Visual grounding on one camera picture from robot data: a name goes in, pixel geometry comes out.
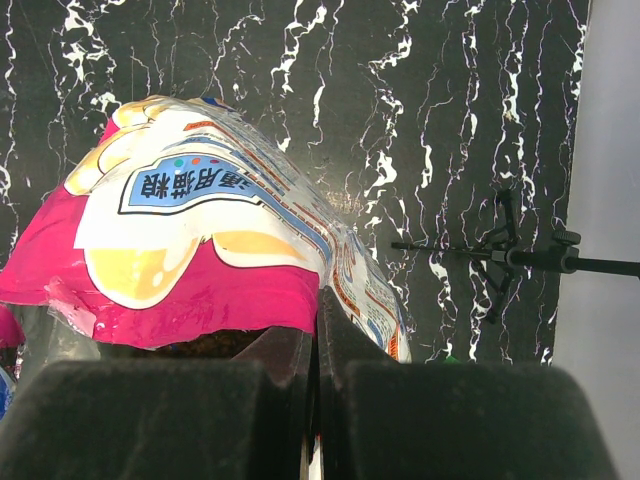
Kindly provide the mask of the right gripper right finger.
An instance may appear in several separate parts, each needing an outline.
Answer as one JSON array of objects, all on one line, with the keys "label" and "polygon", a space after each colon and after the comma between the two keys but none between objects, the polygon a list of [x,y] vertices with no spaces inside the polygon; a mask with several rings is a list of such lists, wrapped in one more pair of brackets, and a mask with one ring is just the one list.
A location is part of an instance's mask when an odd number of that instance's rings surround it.
[{"label": "right gripper right finger", "polygon": [[587,398],[537,364],[399,363],[324,289],[317,317],[327,479],[614,479]]}]

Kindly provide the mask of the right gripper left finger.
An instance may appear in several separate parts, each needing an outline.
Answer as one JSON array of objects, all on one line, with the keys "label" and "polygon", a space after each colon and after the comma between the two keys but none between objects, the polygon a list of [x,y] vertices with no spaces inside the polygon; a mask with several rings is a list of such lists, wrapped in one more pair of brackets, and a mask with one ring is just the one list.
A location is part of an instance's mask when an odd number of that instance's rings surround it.
[{"label": "right gripper left finger", "polygon": [[230,360],[59,361],[1,423],[5,479],[298,479],[309,334],[271,328]]}]

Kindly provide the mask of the pink cat food bag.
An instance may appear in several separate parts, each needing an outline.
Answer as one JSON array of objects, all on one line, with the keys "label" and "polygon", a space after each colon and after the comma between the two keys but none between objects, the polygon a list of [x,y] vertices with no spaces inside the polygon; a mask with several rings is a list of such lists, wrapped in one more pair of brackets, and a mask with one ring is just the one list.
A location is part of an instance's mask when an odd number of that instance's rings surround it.
[{"label": "pink cat food bag", "polygon": [[1,272],[3,302],[151,352],[310,333],[322,288],[385,353],[410,359],[386,277],[305,176],[227,106],[163,96],[113,113]]}]

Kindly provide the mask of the black microphone tripod stand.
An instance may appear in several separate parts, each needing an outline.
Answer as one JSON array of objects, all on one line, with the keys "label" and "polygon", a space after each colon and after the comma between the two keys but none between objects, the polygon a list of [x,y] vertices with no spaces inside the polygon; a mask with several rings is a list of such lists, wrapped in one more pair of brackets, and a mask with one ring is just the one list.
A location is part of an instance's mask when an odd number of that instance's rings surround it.
[{"label": "black microphone tripod stand", "polygon": [[551,245],[546,250],[526,252],[519,247],[520,237],[517,233],[512,192],[498,192],[495,207],[504,214],[504,224],[490,230],[473,247],[435,248],[408,242],[393,242],[391,247],[395,250],[467,257],[494,292],[494,299],[485,315],[485,320],[490,324],[496,323],[501,315],[510,285],[515,279],[515,270],[518,268],[557,274],[584,271],[635,278],[639,276],[637,262],[582,258],[579,254],[582,237],[568,230],[554,231]]}]

